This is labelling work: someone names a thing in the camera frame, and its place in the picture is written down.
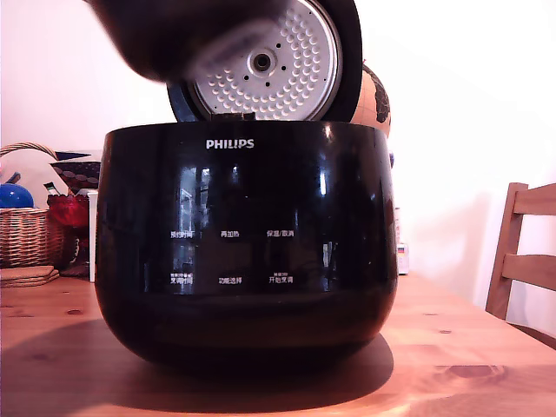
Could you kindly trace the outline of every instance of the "wicker basket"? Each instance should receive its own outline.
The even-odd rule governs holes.
[[[18,149],[41,150],[57,160],[53,150],[35,143],[5,146],[0,149],[0,156]],[[50,218],[47,209],[0,209],[0,268],[62,268],[74,258],[76,243],[69,230]]]

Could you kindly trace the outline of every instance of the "wooden table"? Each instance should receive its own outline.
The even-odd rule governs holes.
[[[2,416],[556,416],[556,351],[416,276],[328,374],[195,381],[128,352],[86,281],[2,291]]]

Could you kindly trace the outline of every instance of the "white perforated plate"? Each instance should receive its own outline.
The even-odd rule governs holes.
[[[259,120],[318,120],[326,113],[341,79],[334,24],[313,0],[295,1],[279,22],[249,53],[190,86],[205,111],[255,112]]]

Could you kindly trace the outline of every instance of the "wood grain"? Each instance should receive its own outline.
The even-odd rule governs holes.
[[[556,256],[506,255],[502,276],[556,291]]]
[[[522,215],[556,215],[556,184],[518,191],[513,212]]]
[[[555,351],[415,275],[340,367],[257,381],[151,366],[108,330],[86,281],[6,288],[1,303],[2,416],[556,415]]]
[[[521,224],[523,222],[523,215],[516,215],[513,212],[513,206],[517,193],[527,190],[528,187],[527,184],[518,182],[512,182],[508,186],[506,206],[502,215],[493,274],[486,299],[486,311],[502,320],[506,319],[507,306],[510,302],[510,292],[512,290],[512,280],[502,276],[504,257],[506,254],[515,255],[518,253]]]

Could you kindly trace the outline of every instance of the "white wall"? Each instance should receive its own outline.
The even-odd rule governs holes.
[[[412,271],[484,307],[509,182],[556,182],[553,0],[358,0],[365,58],[393,108],[394,183]],[[172,122],[165,88],[117,55],[78,0],[2,0],[2,143],[100,149],[122,126]],[[39,205],[48,157],[2,158]],[[520,251],[556,254],[526,219]],[[508,318],[556,334],[556,295],[514,284]]]
[[[485,306],[509,182],[556,182],[556,2],[359,0],[387,88],[412,272]],[[520,253],[556,255],[556,219]],[[514,283],[508,319],[556,334],[556,294]]]

